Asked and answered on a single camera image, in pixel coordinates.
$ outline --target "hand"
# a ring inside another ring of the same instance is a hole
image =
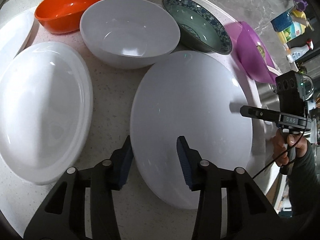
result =
[[[288,146],[292,146],[296,143],[296,141],[299,140],[301,134],[290,134],[287,137],[287,142],[284,141],[284,138],[280,134],[280,130],[277,130],[276,136],[271,138],[272,144],[273,144],[273,159],[278,157],[282,152],[286,150],[284,147],[284,144],[287,143]],[[296,157],[301,158],[303,157],[308,149],[308,141],[307,139],[303,136],[301,140],[298,142],[298,144],[295,146],[296,147]],[[281,167],[282,165],[287,165],[289,163],[289,158],[287,157],[287,153],[282,155],[279,159],[276,160],[276,164]]]

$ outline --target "purple object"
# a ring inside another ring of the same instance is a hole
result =
[[[294,3],[295,8],[299,12],[305,11],[308,6],[308,3],[306,0],[293,0],[293,3]]]
[[[246,22],[241,22],[242,31],[238,37],[236,51],[239,60],[247,72],[247,75],[260,83],[276,84],[276,76],[268,70],[268,66],[275,68],[270,54],[260,40],[259,36]],[[257,46],[263,47],[266,55],[266,62],[257,49]]]

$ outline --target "white plate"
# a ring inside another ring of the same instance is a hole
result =
[[[199,192],[186,185],[178,159],[180,135],[219,168],[246,167],[252,122],[239,114],[246,104],[231,72],[206,54],[179,51],[155,63],[139,85],[130,119],[135,160],[150,189],[175,207],[198,207]]]
[[[25,11],[10,20],[0,30],[0,73],[9,65],[14,57],[24,49],[30,37],[35,17]]]
[[[0,153],[10,169],[37,185],[56,181],[79,156],[92,117],[84,60],[61,42],[35,44],[0,79]]]

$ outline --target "plate rim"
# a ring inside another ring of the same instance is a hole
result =
[[[172,46],[170,49],[168,49],[166,52],[164,53],[161,53],[159,55],[152,55],[152,56],[131,56],[131,55],[123,55],[123,54],[119,54],[119,53],[113,53],[113,52],[110,52],[110,51],[107,51],[107,50],[104,50],[102,49],[101,47],[97,46],[98,49],[102,50],[103,52],[107,52],[107,53],[110,53],[112,55],[115,55],[115,56],[120,56],[120,57],[124,57],[124,58],[140,58],[140,59],[145,59],[145,58],[155,58],[155,57],[160,57],[160,56],[164,56],[164,55],[167,55],[169,53],[171,53],[172,51],[174,51],[174,49],[177,47],[177,45],[179,44],[180,42],[180,38],[181,38],[181,33],[180,33],[180,28],[179,28],[179,25],[178,23],[176,22],[176,20],[171,16],[170,13],[168,13],[165,9],[163,9],[162,7],[158,6],[156,3],[154,2],[150,2],[148,0],[142,0],[144,2],[147,2],[148,4],[152,4],[152,5],[155,5],[156,7],[155,8],[160,8],[160,11],[163,10],[163,12],[168,16],[168,19],[170,19],[171,23],[172,23],[172,26],[175,27],[176,29],[176,33],[178,33],[179,35],[176,37],[176,42],[174,43],[175,45]],[[81,19],[80,19],[80,33],[81,33],[81,36],[84,37],[84,40],[86,40],[88,42],[88,36],[84,34],[84,30],[83,30],[83,25],[82,25],[82,22],[84,21],[84,17],[86,17],[86,14],[88,13],[89,9],[93,6],[96,6],[98,3],[103,3],[103,2],[106,2],[106,0],[100,0],[96,3],[94,3],[93,5],[89,6],[88,9],[83,13],[83,15],[81,16]]]
[[[11,63],[12,60],[14,60],[14,58],[19,54],[19,52],[21,52],[21,50],[27,44],[27,42],[28,42],[28,40],[30,38],[30,35],[31,35],[31,31],[32,31],[33,25],[35,23],[35,17],[33,15],[33,13],[30,12],[29,10],[26,10],[26,11],[20,13],[20,14],[17,14],[15,17],[10,19],[5,25],[3,25],[2,28],[0,29],[0,33],[7,26],[9,26],[11,22],[13,22],[14,20],[17,20],[18,18],[21,18],[22,20],[24,20],[24,25],[25,25],[26,28],[23,28],[23,29],[25,30],[25,32],[23,33],[23,35],[21,35],[21,33],[19,33],[19,36],[24,36],[25,38],[24,38],[24,42],[21,45],[19,45],[19,49],[16,52],[14,52],[14,57],[13,58],[9,58],[9,60],[7,59],[8,60],[7,66]],[[3,72],[2,67],[6,68],[7,66],[5,66],[5,65],[2,66],[1,63],[0,63],[0,73]]]
[[[193,51],[193,50],[177,51],[177,52],[171,53],[170,55],[178,54],[178,53],[180,53],[180,54],[183,54],[183,53],[203,54],[203,55],[205,55],[205,56],[207,56],[207,57],[210,57],[209,55],[207,55],[207,54],[205,54],[205,53],[203,53],[203,52],[198,52],[198,51]],[[168,57],[166,57],[166,58],[163,59],[162,61],[157,62],[156,64],[160,64],[160,63],[162,63],[162,62],[167,61],[167,60],[168,60]],[[236,81],[238,82],[237,78],[233,75],[233,73],[232,73],[230,70],[228,70],[222,63],[220,63],[220,64],[221,64],[221,65],[229,72],[229,74],[230,74],[233,78],[235,78]],[[139,84],[139,86],[138,86],[138,89],[137,89],[137,91],[136,91],[136,94],[135,94],[135,96],[134,96],[133,102],[132,102],[132,108],[131,108],[131,112],[130,112],[130,129],[129,129],[129,131],[130,131],[130,140],[131,140],[132,151],[133,151],[134,157],[136,156],[135,150],[134,150],[134,143],[135,143],[135,142],[134,142],[134,137],[132,136],[132,134],[134,134],[134,132],[133,132],[133,130],[132,130],[132,117],[133,117],[133,111],[134,111],[134,108],[135,108],[134,105],[135,105],[136,102],[137,102],[137,95],[138,95],[138,92],[139,92],[140,89],[141,89],[141,84],[142,84],[143,80],[146,78],[147,74],[150,72],[150,70],[152,70],[152,68],[154,68],[154,65],[151,66],[151,68],[148,69],[148,71],[146,72],[146,74],[145,74],[144,77],[142,78],[142,80],[141,80],[141,82],[140,82],[140,84]],[[247,98],[246,98],[246,95],[245,95],[242,87],[240,86],[240,84],[239,84],[239,88],[240,88],[240,90],[242,91],[243,96],[244,96],[246,102],[248,103],[248,100],[247,100]],[[252,129],[252,120],[251,120],[250,118],[249,118],[249,123],[250,123],[250,126],[251,126],[251,146],[250,146],[250,152],[251,152],[251,150],[252,150],[252,140],[253,140],[253,129]],[[139,162],[138,162],[137,160],[136,160],[136,165],[137,165],[137,168],[138,168],[138,170],[139,170],[139,173],[140,173],[143,181],[147,184],[147,186],[149,187],[149,189],[150,189],[157,197],[159,197],[162,201],[164,201],[165,203],[167,203],[167,204],[170,205],[170,206],[173,206],[173,207],[176,207],[176,208],[180,208],[180,209],[196,209],[196,208],[197,208],[197,207],[190,208],[190,207],[185,207],[185,206],[182,206],[182,205],[178,206],[178,205],[173,204],[173,202],[168,202],[168,201],[164,200],[162,197],[160,197],[160,196],[153,190],[152,187],[150,187],[149,182],[145,181],[144,175],[143,175],[142,172],[140,171],[141,165],[139,164]]]
[[[2,81],[2,78],[5,76],[6,71],[15,63],[16,59],[20,59],[21,57],[23,57],[26,53],[29,53],[29,51],[33,50],[34,48],[39,48],[45,45],[57,45],[60,48],[63,48],[65,50],[69,50],[71,53],[74,54],[74,56],[79,60],[79,62],[81,63],[82,68],[79,66],[77,68],[79,75],[83,75],[82,77],[86,77],[86,79],[80,79],[82,86],[83,86],[83,93],[84,93],[84,102],[82,104],[80,104],[80,109],[81,109],[81,105],[83,106],[83,111],[84,111],[84,115],[83,115],[83,119],[81,120],[82,124],[79,128],[79,137],[76,139],[75,142],[75,147],[73,148],[72,152],[75,154],[73,155],[72,161],[68,162],[68,166],[72,166],[76,160],[78,159],[79,155],[81,154],[84,144],[86,143],[88,134],[89,134],[89,130],[90,130],[90,126],[91,126],[91,120],[92,120],[92,113],[93,113],[93,88],[92,88],[92,81],[91,81],[91,77],[90,77],[90,73],[89,73],[89,69],[87,67],[87,64],[85,63],[84,59],[81,57],[81,55],[75,50],[73,49],[71,46],[63,43],[63,42],[59,42],[59,41],[45,41],[45,42],[41,42],[41,43],[37,43],[34,44],[30,47],[28,47],[27,49],[25,49],[24,51],[22,51],[20,54],[18,54],[11,62],[10,64],[6,67],[5,71],[1,74],[0,76],[0,83]],[[34,180],[30,180],[27,178],[24,178],[23,176],[17,174],[12,168],[11,166],[8,165],[8,163],[6,162],[3,154],[0,152],[0,157],[3,160],[3,162],[5,163],[5,165],[12,171],[12,173],[14,173],[17,177],[19,177],[20,179],[22,179],[23,181],[26,182],[30,182],[33,183],[35,185],[38,186],[43,186],[43,185],[48,185],[51,184],[55,181],[57,181],[59,179],[59,177],[66,171],[66,169],[64,169],[63,171],[60,172],[56,172],[56,175],[54,177],[52,177],[51,179],[46,179],[46,180],[39,180],[39,181],[34,181]]]

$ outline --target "bottle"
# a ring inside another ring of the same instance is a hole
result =
[[[283,31],[277,32],[277,35],[282,44],[285,44],[288,41],[291,41],[294,38],[305,33],[307,27],[310,27],[312,29],[304,12],[295,10],[292,11],[290,15],[292,15],[293,18],[292,24],[289,27],[285,28]]]
[[[298,72],[299,69],[298,69],[296,63],[294,62],[294,59],[292,58],[291,50],[289,49],[288,44],[284,43],[283,47],[284,47],[284,49],[285,49],[285,51],[287,53],[287,59],[289,61],[291,70],[293,70],[295,72]]]
[[[301,58],[304,54],[306,54],[310,49],[313,49],[313,42],[311,39],[307,40],[307,44],[303,47],[295,47],[290,49],[291,56],[294,61]]]

